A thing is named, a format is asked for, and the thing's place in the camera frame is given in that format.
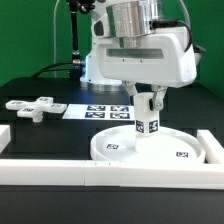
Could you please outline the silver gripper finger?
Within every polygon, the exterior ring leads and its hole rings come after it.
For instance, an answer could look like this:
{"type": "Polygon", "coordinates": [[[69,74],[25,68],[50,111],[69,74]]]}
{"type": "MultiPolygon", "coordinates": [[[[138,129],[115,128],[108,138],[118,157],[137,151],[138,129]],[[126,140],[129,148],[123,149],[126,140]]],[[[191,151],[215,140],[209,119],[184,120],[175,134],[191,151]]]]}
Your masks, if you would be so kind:
{"type": "Polygon", "coordinates": [[[163,99],[167,92],[167,87],[161,85],[152,85],[151,90],[153,92],[153,97],[150,99],[150,109],[152,111],[161,111],[164,108],[163,99]]]}
{"type": "Polygon", "coordinates": [[[131,105],[133,105],[134,104],[134,95],[137,93],[135,82],[123,81],[122,86],[124,87],[125,91],[129,95],[129,103],[131,105]]]}

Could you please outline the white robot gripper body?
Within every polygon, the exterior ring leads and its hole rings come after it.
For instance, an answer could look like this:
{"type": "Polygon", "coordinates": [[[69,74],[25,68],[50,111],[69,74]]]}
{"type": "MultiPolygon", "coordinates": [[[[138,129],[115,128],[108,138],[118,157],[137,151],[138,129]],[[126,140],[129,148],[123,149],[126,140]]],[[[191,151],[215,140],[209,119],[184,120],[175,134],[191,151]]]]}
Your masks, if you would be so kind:
{"type": "Polygon", "coordinates": [[[179,88],[196,78],[193,47],[185,27],[156,29],[138,48],[121,48],[115,38],[99,40],[96,55],[105,78],[179,88]]]}

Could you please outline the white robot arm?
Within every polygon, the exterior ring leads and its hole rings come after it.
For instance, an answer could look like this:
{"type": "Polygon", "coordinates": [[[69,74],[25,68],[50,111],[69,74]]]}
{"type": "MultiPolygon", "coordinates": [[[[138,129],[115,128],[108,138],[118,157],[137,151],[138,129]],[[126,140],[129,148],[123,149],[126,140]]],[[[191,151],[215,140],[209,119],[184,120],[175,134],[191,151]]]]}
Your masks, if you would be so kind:
{"type": "Polygon", "coordinates": [[[166,19],[163,5],[163,0],[97,0],[82,85],[103,91],[122,85],[133,96],[137,83],[149,84],[152,108],[160,111],[169,87],[191,84],[205,49],[193,43],[190,19],[166,19]]]}

